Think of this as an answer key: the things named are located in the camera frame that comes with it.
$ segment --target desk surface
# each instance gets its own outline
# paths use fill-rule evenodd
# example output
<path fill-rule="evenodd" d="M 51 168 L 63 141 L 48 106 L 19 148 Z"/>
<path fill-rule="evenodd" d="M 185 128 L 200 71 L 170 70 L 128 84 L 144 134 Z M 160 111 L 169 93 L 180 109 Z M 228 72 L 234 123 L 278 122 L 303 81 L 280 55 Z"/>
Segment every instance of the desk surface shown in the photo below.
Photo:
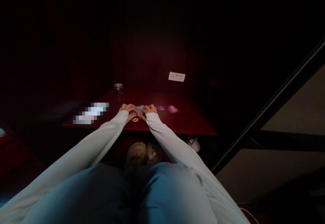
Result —
<path fill-rule="evenodd" d="M 172 129 L 176 134 L 216 136 L 218 132 L 214 129 L 210 121 L 204 116 L 202 110 L 189 98 L 178 95 L 168 95 L 162 93 L 124 90 L 118 94 L 113 90 L 106 93 L 95 102 L 109 103 L 109 108 L 103 115 L 92 124 L 73 124 L 73 118 L 63 125 L 74 128 L 97 129 L 103 123 L 110 121 L 118 112 L 123 103 L 138 105 L 154 104 L 156 107 L 163 106 L 166 111 L 159 111 L 161 121 Z M 170 113 L 168 106 L 173 105 L 180 111 Z M 149 132 L 149 127 L 144 121 L 130 121 L 123 129 L 124 131 Z"/>

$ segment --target glass jar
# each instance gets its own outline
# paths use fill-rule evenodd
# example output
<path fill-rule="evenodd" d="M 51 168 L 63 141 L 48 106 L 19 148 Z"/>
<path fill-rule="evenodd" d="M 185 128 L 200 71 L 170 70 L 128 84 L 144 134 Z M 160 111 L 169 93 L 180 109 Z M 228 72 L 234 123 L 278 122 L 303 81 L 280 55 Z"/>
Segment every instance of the glass jar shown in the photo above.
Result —
<path fill-rule="evenodd" d="M 115 83 L 114 84 L 114 92 L 117 92 L 119 94 L 123 93 L 123 84 Z"/>

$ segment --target light blue pants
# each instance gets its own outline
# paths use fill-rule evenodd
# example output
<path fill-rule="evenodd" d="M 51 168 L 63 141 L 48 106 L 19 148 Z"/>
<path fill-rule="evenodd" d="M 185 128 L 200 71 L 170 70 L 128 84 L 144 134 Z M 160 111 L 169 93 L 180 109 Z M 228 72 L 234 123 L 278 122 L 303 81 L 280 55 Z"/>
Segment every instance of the light blue pants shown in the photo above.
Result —
<path fill-rule="evenodd" d="M 22 223 L 214 223 L 215 220 L 201 177 L 185 166 L 162 162 L 139 167 L 133 180 L 121 170 L 104 164 L 79 172 L 34 204 Z"/>

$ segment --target slipper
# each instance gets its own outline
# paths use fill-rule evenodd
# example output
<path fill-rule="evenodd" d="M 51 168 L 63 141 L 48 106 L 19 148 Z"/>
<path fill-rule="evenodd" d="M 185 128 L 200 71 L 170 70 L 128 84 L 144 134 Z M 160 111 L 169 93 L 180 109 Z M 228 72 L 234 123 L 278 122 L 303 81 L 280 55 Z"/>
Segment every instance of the slipper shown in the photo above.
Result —
<path fill-rule="evenodd" d="M 125 173 L 134 175 L 136 169 L 142 165 L 146 154 L 146 145 L 138 142 L 130 146 L 126 155 L 125 161 Z"/>
<path fill-rule="evenodd" d="M 163 159 L 162 154 L 163 154 L 163 151 L 162 151 L 162 148 L 159 145 L 159 143 L 149 142 L 148 146 L 147 146 L 147 154 L 146 154 L 145 163 L 147 165 L 155 165 L 155 164 L 160 163 Z"/>

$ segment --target white long-sleeve shirt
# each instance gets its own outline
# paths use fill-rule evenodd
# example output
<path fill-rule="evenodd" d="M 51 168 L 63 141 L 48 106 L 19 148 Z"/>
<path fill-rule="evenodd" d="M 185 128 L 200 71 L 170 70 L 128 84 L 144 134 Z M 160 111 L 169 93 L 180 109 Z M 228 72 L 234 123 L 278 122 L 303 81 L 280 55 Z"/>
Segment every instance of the white long-sleeve shirt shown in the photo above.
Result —
<path fill-rule="evenodd" d="M 0 209 L 0 223 L 19 223 L 47 192 L 74 174 L 96 166 L 126 125 L 129 113 L 120 111 L 53 163 Z M 202 177 L 219 223 L 249 223 L 234 200 L 198 154 L 163 124 L 157 113 L 146 114 L 147 124 L 173 163 L 193 168 Z"/>

